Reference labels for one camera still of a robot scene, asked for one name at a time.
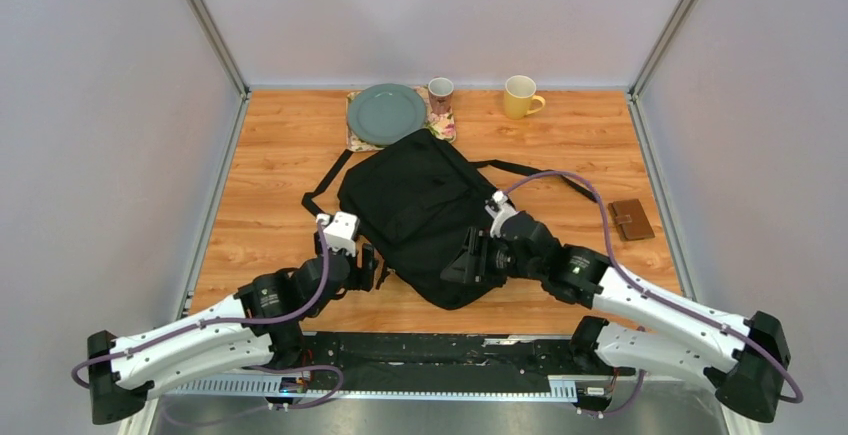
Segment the brown leather wallet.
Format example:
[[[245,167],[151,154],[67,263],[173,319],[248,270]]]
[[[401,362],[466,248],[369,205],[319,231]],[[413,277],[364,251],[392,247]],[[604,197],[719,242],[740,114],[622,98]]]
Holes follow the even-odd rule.
[[[639,199],[610,202],[608,210],[623,241],[640,241],[655,237],[655,232]]]

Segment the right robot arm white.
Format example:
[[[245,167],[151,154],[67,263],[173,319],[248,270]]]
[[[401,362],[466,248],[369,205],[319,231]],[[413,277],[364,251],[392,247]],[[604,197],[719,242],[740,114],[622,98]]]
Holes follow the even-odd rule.
[[[525,212],[496,231],[471,228],[441,278],[499,287],[510,277],[538,281],[566,304],[624,317],[638,333],[586,316],[572,336],[570,359],[582,373],[603,366],[665,374],[713,391],[728,409],[771,423],[791,361],[782,323],[758,311],[746,318],[662,289],[587,247],[562,244]]]

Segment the black student backpack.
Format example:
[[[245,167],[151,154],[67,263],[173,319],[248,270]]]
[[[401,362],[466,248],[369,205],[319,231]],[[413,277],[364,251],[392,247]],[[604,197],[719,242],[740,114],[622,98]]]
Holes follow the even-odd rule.
[[[345,151],[303,206],[319,211],[315,196],[337,174],[344,175],[338,200],[359,218],[359,232],[388,269],[435,306],[455,310],[497,287],[466,286],[440,279],[460,251],[471,227],[489,230],[486,201],[497,191],[481,174],[481,162],[467,160],[449,142],[426,129],[405,136],[351,168]]]

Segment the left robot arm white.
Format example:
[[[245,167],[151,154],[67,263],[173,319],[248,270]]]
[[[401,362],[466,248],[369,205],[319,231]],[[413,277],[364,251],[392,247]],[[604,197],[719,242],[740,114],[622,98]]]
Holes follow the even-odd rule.
[[[105,425],[190,381],[237,368],[291,370],[307,361],[300,323],[351,290],[369,291],[373,246],[316,255],[299,268],[256,277],[212,307],[133,336],[101,330],[87,339],[92,421]]]

